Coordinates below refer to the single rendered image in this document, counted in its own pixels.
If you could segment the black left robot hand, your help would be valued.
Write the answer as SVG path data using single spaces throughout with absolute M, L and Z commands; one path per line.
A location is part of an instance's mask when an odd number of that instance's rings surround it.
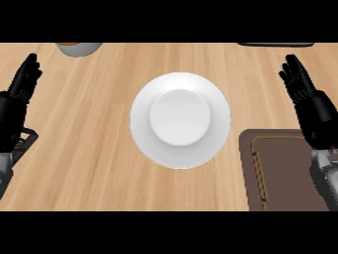
M 10 153 L 19 141 L 28 104 L 41 74 L 37 55 L 28 54 L 9 88 L 0 91 L 0 153 Z

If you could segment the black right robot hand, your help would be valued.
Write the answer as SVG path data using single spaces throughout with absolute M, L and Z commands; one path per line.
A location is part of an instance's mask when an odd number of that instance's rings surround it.
M 294 104 L 298 126 L 309 146 L 316 150 L 338 149 L 338 111 L 326 93 L 314 87 L 295 55 L 285 56 L 278 75 Z

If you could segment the brown tray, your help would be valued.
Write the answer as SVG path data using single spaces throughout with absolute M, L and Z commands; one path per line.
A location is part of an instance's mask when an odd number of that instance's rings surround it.
M 295 129 L 248 129 L 239 136 L 252 211 L 328 211 L 309 173 L 310 151 Z M 331 159 L 338 160 L 338 150 Z

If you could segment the white oval plate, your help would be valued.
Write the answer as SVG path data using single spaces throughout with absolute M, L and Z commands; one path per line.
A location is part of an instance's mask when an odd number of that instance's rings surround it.
M 161 74 L 136 93 L 128 129 L 139 151 L 155 164 L 170 169 L 204 165 L 230 136 L 226 95 L 195 73 Z

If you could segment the dark flat object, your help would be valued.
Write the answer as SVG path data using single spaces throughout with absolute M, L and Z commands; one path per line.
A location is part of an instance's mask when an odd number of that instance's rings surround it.
M 247 47 L 282 47 L 282 48 L 304 48 L 311 47 L 314 43 L 238 43 Z

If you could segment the grey cup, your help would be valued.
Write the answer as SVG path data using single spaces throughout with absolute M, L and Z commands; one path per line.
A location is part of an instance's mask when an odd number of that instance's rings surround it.
M 56 46 L 68 57 L 78 58 L 90 55 L 100 47 L 100 43 L 56 44 Z

